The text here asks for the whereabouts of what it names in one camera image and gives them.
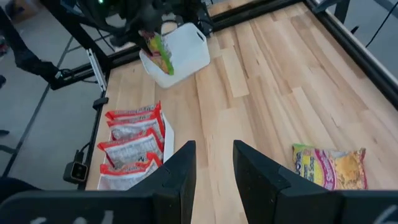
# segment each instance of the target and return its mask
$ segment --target wood grain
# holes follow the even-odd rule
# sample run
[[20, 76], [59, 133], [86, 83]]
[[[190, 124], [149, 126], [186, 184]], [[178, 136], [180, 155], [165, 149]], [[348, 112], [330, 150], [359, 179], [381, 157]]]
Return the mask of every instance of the wood grain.
[[[221, 13], [245, 1], [214, 5]], [[114, 69], [109, 110], [162, 102], [175, 150], [197, 142], [192, 223], [246, 223], [232, 143], [242, 139], [293, 169], [293, 143], [367, 148], [370, 189], [398, 189], [398, 112], [303, 4], [243, 22], [208, 39], [209, 66], [164, 90], [140, 62]], [[109, 139], [102, 115], [96, 142]], [[95, 150], [87, 190], [104, 154]]]

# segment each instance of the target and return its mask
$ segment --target snack packet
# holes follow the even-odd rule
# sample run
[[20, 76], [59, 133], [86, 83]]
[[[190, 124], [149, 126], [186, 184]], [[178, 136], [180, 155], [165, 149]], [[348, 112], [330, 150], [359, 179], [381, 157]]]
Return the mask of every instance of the snack packet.
[[164, 142], [165, 127], [159, 110], [142, 115], [134, 115], [130, 119], [122, 121], [108, 121], [108, 126], [111, 128], [113, 140], [128, 139], [141, 131], [153, 128], [159, 140]]
[[107, 190], [129, 190], [162, 165], [156, 154], [148, 152], [146, 157], [148, 158], [146, 162], [133, 162], [120, 169], [101, 164], [99, 167], [100, 184]]
[[144, 52], [164, 73], [174, 75], [174, 68], [171, 63], [171, 51], [165, 44], [164, 38], [156, 32], [139, 31], [146, 40], [152, 56]]
[[155, 153], [162, 160], [164, 144], [159, 140], [153, 128], [149, 128], [130, 139], [101, 142], [98, 148], [106, 153], [109, 163], [117, 168], [132, 162], [147, 161], [147, 152]]
[[363, 159], [366, 150], [342, 152], [293, 145], [296, 173], [328, 190], [367, 189]]
[[148, 105], [148, 106], [143, 106], [142, 108], [136, 109], [136, 110], [116, 110], [116, 111], [108, 111], [106, 112], [105, 116], [109, 118], [110, 120], [125, 120], [125, 119], [131, 119], [136, 116], [144, 115], [147, 113], [153, 113], [155, 111], [160, 111], [160, 115], [162, 115], [162, 105], [160, 102], [153, 104], [153, 105]]

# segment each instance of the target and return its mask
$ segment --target floor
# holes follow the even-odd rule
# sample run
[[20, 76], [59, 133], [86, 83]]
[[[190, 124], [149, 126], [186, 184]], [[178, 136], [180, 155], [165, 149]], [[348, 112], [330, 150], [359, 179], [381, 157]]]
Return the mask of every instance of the floor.
[[[359, 26], [356, 36], [366, 44], [386, 14], [373, 0], [351, 0], [345, 25], [348, 29]], [[398, 38], [397, 20], [391, 16], [369, 47], [396, 75], [398, 64], [394, 59], [398, 44], [393, 40]], [[16, 27], [41, 59], [60, 68], [88, 62], [76, 40], [45, 10]], [[92, 38], [100, 37], [96, 30], [85, 29]], [[98, 45], [111, 54], [102, 40]], [[62, 174], [75, 151], [89, 141], [95, 118], [91, 106], [99, 97], [100, 89], [95, 84], [76, 83], [61, 90], [49, 90], [39, 77], [16, 68], [12, 52], [0, 59], [0, 73], [7, 78], [0, 90], [0, 128], [11, 132], [0, 139], [0, 144], [19, 150], [16, 157], [0, 152], [0, 173], [43, 189], [75, 189], [76, 185], [62, 180]]]

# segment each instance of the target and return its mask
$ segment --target black cable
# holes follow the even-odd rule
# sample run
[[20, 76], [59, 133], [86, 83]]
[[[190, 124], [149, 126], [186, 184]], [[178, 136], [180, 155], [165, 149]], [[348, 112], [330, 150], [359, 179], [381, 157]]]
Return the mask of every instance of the black cable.
[[82, 82], [85, 82], [85, 83], [95, 83], [95, 84], [98, 83], [98, 81], [90, 81], [90, 80], [82, 80]]
[[[80, 6], [79, 6], [79, 5], [76, 4], [76, 7], [82, 12], [82, 10], [80, 9]], [[100, 30], [99, 30], [97, 27], [95, 27], [95, 29], [97, 30], [99, 36], [101, 36], [101, 38], [102, 38], [102, 40], [105, 42], [105, 44], [106, 44], [113, 52], [115, 52], [114, 48], [109, 44], [108, 41], [106, 41], [105, 37], [102, 35], [102, 33], [100, 32]]]
[[85, 148], [87, 148], [90, 145], [90, 143], [88, 142], [87, 144], [85, 144], [79, 152], [83, 152], [85, 150]]
[[[166, 19], [165, 21], [162, 22], [162, 27], [163, 27], [163, 24], [165, 24], [166, 22], [173, 22], [173, 23], [175, 23], [175, 24], [178, 24], [177, 21], [175, 21], [175, 20], [173, 20], [173, 19]], [[169, 32], [167, 32], [167, 33], [165, 33], [165, 34], [162, 34], [162, 36], [165, 36], [165, 35], [167, 35], [167, 34], [173, 32], [173, 31], [174, 31], [174, 30], [171, 30], [171, 31], [169, 31]]]
[[379, 31], [381, 30], [381, 28], [383, 27], [384, 23], [386, 23], [388, 17], [390, 17], [391, 13], [394, 11], [394, 9], [397, 7], [398, 5], [398, 1], [394, 4], [394, 6], [391, 8], [391, 10], [388, 12], [388, 15], [386, 16], [386, 18], [384, 19], [383, 23], [379, 26], [379, 28], [377, 29], [376, 33], [373, 35], [371, 41], [369, 41], [368, 44], [366, 44], [366, 47], [368, 47], [374, 40], [374, 38], [377, 36], [377, 34], [379, 33]]
[[114, 48], [108, 43], [108, 41], [106, 41], [105, 37], [102, 35], [100, 30], [98, 28], [96, 28], [96, 30], [99, 33], [99, 35], [101, 36], [102, 40], [105, 42], [105, 44], [114, 52]]

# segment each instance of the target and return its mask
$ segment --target stack of snack packets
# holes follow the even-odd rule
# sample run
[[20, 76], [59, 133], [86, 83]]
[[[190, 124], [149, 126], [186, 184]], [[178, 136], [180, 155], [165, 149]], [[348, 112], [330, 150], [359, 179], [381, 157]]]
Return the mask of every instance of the stack of snack packets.
[[113, 141], [101, 142], [109, 164], [101, 164], [101, 185], [127, 190], [162, 165], [165, 125], [161, 104], [105, 114]]

